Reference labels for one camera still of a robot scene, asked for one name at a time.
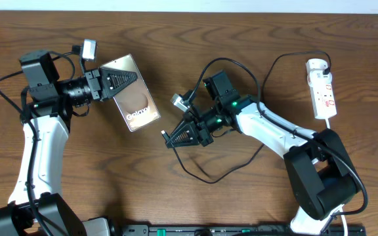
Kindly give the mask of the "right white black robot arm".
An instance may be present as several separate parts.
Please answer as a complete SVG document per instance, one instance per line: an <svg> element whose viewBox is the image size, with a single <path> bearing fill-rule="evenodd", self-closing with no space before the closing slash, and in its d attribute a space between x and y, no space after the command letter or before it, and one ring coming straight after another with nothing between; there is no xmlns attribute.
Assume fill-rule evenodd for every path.
<svg viewBox="0 0 378 236"><path fill-rule="evenodd" d="M184 115L171 134L161 133L165 145L171 149L207 146L213 142L213 133L222 127L260 141L285 163L299 204L289 225L293 234L323 235L332 219L343 214L342 207L365 191L336 132L301 128L252 96L240 96L224 71L203 82L215 105L204 113L190 111L185 105L188 95L175 94L172 102Z"/></svg>

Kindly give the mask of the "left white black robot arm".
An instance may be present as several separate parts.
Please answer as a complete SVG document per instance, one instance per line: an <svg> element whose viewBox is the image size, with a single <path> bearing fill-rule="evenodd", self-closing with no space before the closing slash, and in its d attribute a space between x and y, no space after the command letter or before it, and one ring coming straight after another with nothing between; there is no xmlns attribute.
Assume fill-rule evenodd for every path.
<svg viewBox="0 0 378 236"><path fill-rule="evenodd" d="M61 81L54 61L69 58L49 50L19 61L28 85L21 93L25 136L20 173L7 206L0 208L0 235L26 235L38 222L44 235L119 235L107 217L81 221L62 198L63 152L74 108L113 98L134 83L135 71L99 67Z"/></svg>

